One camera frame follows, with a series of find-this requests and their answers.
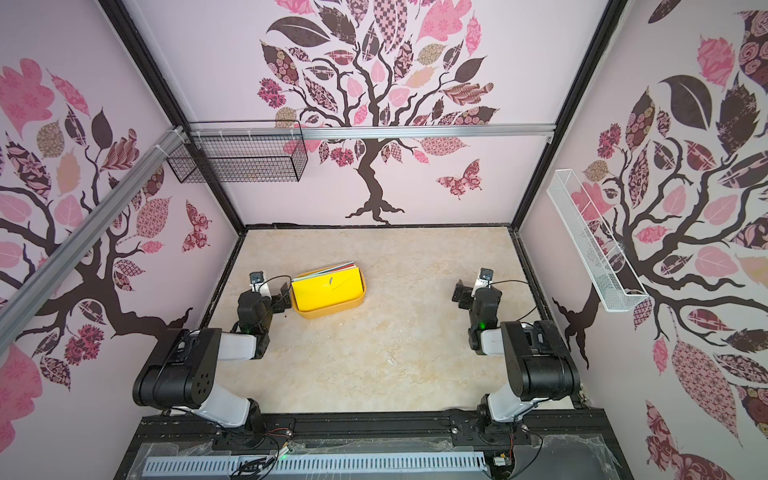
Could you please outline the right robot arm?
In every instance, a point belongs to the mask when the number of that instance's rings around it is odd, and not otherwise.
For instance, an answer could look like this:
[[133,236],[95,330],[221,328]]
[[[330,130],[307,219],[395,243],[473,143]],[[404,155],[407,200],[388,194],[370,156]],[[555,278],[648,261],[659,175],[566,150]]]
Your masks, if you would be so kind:
[[550,320],[502,322],[502,292],[491,269],[482,268],[472,285],[458,281],[452,301],[469,314],[468,344],[479,356],[504,359],[506,382],[477,407],[477,429],[515,425],[545,402],[569,398],[581,386],[577,367]]

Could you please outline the yellow plastic storage box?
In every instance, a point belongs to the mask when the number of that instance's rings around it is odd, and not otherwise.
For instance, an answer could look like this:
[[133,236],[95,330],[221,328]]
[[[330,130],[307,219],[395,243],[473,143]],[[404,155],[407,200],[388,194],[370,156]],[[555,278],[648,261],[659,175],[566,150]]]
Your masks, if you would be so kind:
[[[323,269],[320,269],[320,270],[315,270],[315,271],[312,271],[312,272],[304,273],[304,274],[300,275],[299,277],[294,278],[293,281],[299,279],[300,277],[306,276],[306,275],[310,275],[310,274],[313,274],[313,273],[320,273],[322,271],[327,271],[327,270],[332,270],[332,269],[337,269],[337,268],[343,268],[344,266],[349,266],[349,265],[357,266],[360,269],[360,267],[355,262],[346,262],[346,263],[342,263],[342,264],[326,267],[326,268],[323,268]],[[293,289],[292,289],[292,292],[291,292],[292,308],[299,315],[304,317],[305,319],[312,320],[312,319],[317,319],[317,318],[320,318],[320,317],[323,317],[323,316],[340,313],[342,311],[349,310],[349,309],[356,308],[356,307],[360,306],[363,303],[363,301],[365,299],[366,292],[367,292],[366,281],[365,281],[365,278],[364,278],[364,275],[363,275],[363,272],[361,271],[361,269],[360,269],[360,272],[361,272],[361,276],[362,276],[362,279],[363,279],[364,293],[359,298],[357,298],[355,300],[351,300],[351,301],[345,302],[345,303],[341,303],[341,304],[338,304],[338,305],[334,305],[334,306],[331,306],[331,307],[326,307],[326,308],[315,310],[315,311],[304,312],[304,311],[300,311],[296,307],[296,304],[294,302]]]

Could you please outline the yellow envelope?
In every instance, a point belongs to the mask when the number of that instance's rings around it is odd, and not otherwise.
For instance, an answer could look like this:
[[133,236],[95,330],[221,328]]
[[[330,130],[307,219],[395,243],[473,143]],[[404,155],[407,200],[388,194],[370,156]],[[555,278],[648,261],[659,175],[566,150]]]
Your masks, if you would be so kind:
[[304,312],[355,300],[364,293],[360,269],[354,265],[300,277],[292,289],[296,307]]

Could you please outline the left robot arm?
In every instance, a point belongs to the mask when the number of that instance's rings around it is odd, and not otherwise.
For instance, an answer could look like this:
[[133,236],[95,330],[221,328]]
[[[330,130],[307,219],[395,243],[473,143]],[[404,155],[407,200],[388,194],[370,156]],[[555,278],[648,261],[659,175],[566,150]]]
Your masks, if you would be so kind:
[[265,356],[274,315],[290,308],[292,278],[281,278],[285,282],[273,294],[270,278],[260,271],[251,273],[250,286],[238,297],[237,319],[228,331],[175,328],[162,334],[134,381],[134,403],[194,415],[253,445],[268,437],[258,402],[218,384],[216,372],[222,362]]

